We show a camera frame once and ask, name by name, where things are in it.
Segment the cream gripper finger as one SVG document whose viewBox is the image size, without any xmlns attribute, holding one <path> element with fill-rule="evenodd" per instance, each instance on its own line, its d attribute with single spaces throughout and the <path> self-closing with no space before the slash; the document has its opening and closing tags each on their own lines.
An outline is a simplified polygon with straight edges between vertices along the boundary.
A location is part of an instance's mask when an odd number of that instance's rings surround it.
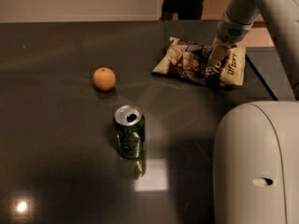
<svg viewBox="0 0 299 224">
<path fill-rule="evenodd" d="M 235 45 L 230 42 L 224 42 L 220 39 L 215 39 L 212 43 L 212 50 L 208 56 L 207 66 L 214 66 L 221 62 L 224 58 L 226 58 L 231 49 Z"/>
</svg>

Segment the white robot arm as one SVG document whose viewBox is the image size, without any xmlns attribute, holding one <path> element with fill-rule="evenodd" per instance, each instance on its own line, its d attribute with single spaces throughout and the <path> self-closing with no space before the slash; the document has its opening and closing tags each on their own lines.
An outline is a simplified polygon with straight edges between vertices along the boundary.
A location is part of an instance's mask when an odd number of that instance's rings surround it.
<svg viewBox="0 0 299 224">
<path fill-rule="evenodd" d="M 292 89 L 299 80 L 299 0 L 231 0 L 216 46 L 241 41 L 263 17 Z M 299 224 L 299 102 L 239 105 L 213 148 L 215 224 Z"/>
</svg>

